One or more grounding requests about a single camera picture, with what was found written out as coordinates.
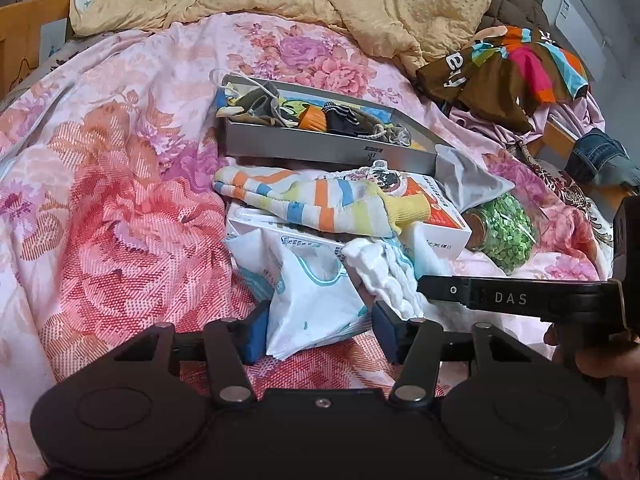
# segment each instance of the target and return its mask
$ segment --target metal tray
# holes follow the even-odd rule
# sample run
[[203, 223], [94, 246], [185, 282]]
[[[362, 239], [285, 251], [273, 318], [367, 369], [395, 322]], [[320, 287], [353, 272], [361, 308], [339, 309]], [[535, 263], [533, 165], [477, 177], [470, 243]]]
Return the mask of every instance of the metal tray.
[[[266, 83], [263, 79], [251, 79], [260, 84]], [[222, 80], [222, 84], [225, 85], [227, 82], [250, 85], [248, 80], [234, 75], [226, 75]], [[433, 175], [436, 159], [435, 145], [445, 144], [448, 146], [444, 140], [431, 130], [395, 108], [293, 83], [271, 82], [276, 88], [283, 91], [297, 92], [323, 99], [385, 110], [391, 114], [391, 121], [394, 124], [401, 124], [406, 127], [412, 138], [427, 151], [395, 146], [376, 140], [320, 134], [296, 128], [234, 123], [229, 119], [224, 119], [218, 130], [222, 132], [220, 148], [223, 154], [333, 162], [350, 164], [356, 167], [370, 166], [374, 160], [383, 158], [388, 162], [388, 166], [392, 170]]]

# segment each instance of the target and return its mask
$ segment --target striped cloth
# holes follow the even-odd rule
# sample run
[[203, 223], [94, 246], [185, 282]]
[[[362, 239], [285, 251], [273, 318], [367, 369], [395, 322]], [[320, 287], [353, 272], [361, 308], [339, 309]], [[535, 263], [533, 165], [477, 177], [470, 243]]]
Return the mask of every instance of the striped cloth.
[[329, 233], [392, 237], [430, 217], [424, 195], [393, 197], [368, 180], [304, 179], [281, 168], [227, 166], [213, 189], [283, 220]]

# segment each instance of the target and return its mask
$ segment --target pink floral blanket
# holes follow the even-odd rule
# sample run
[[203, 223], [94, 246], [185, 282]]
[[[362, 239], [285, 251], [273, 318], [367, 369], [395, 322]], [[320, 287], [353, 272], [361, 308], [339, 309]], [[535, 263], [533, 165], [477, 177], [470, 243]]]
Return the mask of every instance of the pink floral blanket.
[[[252, 308], [222, 243], [222, 199], [210, 187], [220, 164], [213, 81], [225, 70], [395, 106], [479, 164], [535, 183], [528, 187], [553, 228], [517, 276], [597, 277], [593, 236], [526, 168], [421, 103], [393, 65], [339, 34], [247, 13], [157, 34], [121, 32], [47, 75], [0, 116], [2, 480], [44, 472], [28, 421], [56, 381], [160, 320], [199, 330]], [[482, 254], [466, 252], [454, 271], [501, 275]], [[505, 316], [504, 325], [542, 344], [539, 321]], [[370, 333], [283, 363], [265, 358], [247, 373], [258, 394], [274, 386], [388, 389], [394, 380]], [[183, 373], [193, 383], [201, 377], [200, 368]]]

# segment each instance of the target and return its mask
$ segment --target white string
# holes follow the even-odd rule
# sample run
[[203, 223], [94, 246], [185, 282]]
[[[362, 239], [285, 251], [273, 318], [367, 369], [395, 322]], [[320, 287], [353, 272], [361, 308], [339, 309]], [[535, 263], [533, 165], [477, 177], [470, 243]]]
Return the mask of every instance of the white string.
[[209, 72], [209, 80], [210, 80], [213, 84], [216, 84], [216, 82], [213, 80], [213, 77], [212, 77], [212, 75], [211, 75], [211, 74], [212, 74], [213, 72], [215, 72], [216, 70], [222, 70], [223, 72], [227, 72], [227, 73], [229, 73], [229, 74], [231, 74], [231, 75], [235, 75], [235, 76], [241, 77], [242, 79], [246, 79], [246, 80], [247, 80], [248, 82], [250, 82], [252, 85], [259, 86], [260, 88], [262, 88], [262, 90], [264, 90], [264, 91], [267, 93], [267, 95], [270, 95], [271, 97], [273, 97], [273, 98], [274, 98], [274, 99], [276, 99], [276, 100], [278, 99], [278, 96], [276, 96], [276, 95], [272, 94], [271, 92], [269, 92], [269, 91], [268, 91], [268, 90], [267, 90], [263, 85], [261, 85], [260, 83], [258, 83], [256, 80], [251, 79], [251, 78], [250, 78], [249, 76], [247, 76], [246, 74], [243, 74], [242, 72], [236, 72], [235, 70], [229, 70], [228, 68], [222, 68], [222, 67], [220, 67], [220, 66], [213, 67], [213, 68], [211, 69], [211, 71]]

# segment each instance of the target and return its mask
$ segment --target finger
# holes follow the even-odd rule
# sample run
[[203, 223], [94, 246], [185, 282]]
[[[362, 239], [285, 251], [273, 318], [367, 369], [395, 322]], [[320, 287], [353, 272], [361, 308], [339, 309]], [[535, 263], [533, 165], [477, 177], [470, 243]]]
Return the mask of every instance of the finger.
[[559, 365], [564, 364], [564, 354], [562, 353], [562, 348], [557, 346], [554, 349], [554, 354], [551, 357], [551, 362], [557, 363]]
[[556, 336], [556, 331], [554, 330], [554, 326], [551, 325], [545, 333], [543, 337], [543, 341], [549, 346], [557, 346], [558, 345], [558, 337]]
[[640, 345], [633, 341], [611, 341], [605, 346], [581, 350], [575, 363], [583, 374], [591, 377], [620, 376], [640, 381]]

